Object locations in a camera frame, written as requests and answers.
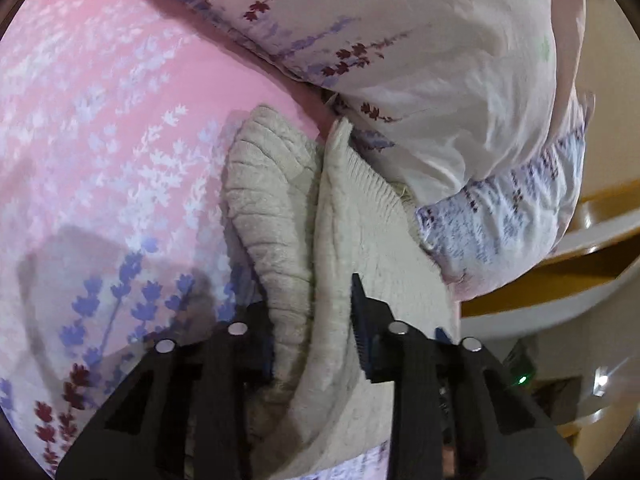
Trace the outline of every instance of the pillow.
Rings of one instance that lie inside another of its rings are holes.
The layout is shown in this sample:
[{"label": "pillow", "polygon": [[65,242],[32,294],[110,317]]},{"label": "pillow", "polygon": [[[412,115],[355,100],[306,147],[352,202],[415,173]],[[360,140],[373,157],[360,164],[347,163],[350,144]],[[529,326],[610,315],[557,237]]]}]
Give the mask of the pillow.
[{"label": "pillow", "polygon": [[[421,205],[557,138],[552,0],[182,1],[295,77],[339,92],[357,128],[394,144],[372,152],[372,165]],[[577,59],[579,45],[565,42],[564,57]]]},{"label": "pillow", "polygon": [[0,41],[0,406],[50,473],[147,337],[254,298],[220,193],[263,102],[333,122],[177,2],[25,0]]},{"label": "pillow", "polygon": [[516,170],[419,208],[423,247],[455,300],[488,294],[539,263],[564,235],[580,194],[587,117]]}]

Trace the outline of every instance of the metal screw head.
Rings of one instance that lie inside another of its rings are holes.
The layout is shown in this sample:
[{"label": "metal screw head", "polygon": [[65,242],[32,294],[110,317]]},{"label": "metal screw head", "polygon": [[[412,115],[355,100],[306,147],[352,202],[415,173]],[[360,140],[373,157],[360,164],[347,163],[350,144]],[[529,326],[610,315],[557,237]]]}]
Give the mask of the metal screw head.
[{"label": "metal screw head", "polygon": [[161,339],[156,343],[156,352],[159,354],[168,354],[169,352],[173,352],[175,348],[175,341],[172,339]]},{"label": "metal screw head", "polygon": [[409,327],[407,323],[403,323],[402,321],[392,321],[389,323],[389,332],[396,335],[404,335],[409,332]]},{"label": "metal screw head", "polygon": [[244,323],[232,323],[229,328],[226,329],[231,335],[244,335],[249,327]]},{"label": "metal screw head", "polygon": [[462,340],[462,346],[470,352],[478,352],[482,349],[482,343],[475,337],[465,337]]}]

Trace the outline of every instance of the floral pillowcase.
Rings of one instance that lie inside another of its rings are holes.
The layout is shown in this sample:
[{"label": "floral pillowcase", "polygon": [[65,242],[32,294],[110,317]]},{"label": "floral pillowcase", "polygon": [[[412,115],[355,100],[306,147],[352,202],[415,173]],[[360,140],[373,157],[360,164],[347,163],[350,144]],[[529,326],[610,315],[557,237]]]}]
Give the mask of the floral pillowcase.
[{"label": "floral pillowcase", "polygon": [[375,168],[419,203],[517,167],[547,141],[551,0],[181,1],[289,75],[338,92],[357,128],[390,141]]},{"label": "floral pillowcase", "polygon": [[588,119],[520,168],[416,211],[423,247],[455,300],[516,280],[564,235],[580,195]]}]

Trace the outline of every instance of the pink bedsheet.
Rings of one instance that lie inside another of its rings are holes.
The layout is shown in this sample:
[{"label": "pink bedsheet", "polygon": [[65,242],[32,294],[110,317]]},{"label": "pink bedsheet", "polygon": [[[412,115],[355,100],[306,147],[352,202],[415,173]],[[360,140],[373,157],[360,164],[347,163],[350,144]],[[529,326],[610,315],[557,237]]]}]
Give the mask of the pink bedsheet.
[{"label": "pink bedsheet", "polygon": [[332,122],[165,0],[26,0],[0,42],[0,406],[49,473],[146,337],[202,338],[255,294],[220,192],[263,102]]}]

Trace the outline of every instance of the wall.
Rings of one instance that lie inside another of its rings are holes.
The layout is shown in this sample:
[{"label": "wall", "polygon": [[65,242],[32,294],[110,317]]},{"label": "wall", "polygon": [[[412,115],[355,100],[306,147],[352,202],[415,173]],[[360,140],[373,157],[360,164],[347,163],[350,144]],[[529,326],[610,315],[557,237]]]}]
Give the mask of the wall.
[{"label": "wall", "polygon": [[640,40],[615,0],[587,0],[576,86],[596,94],[582,195],[640,179]]},{"label": "wall", "polygon": [[[586,314],[537,334],[541,379],[581,374],[584,377],[578,415],[615,402],[640,399],[640,276]],[[594,372],[608,370],[604,397],[591,395]]]}]

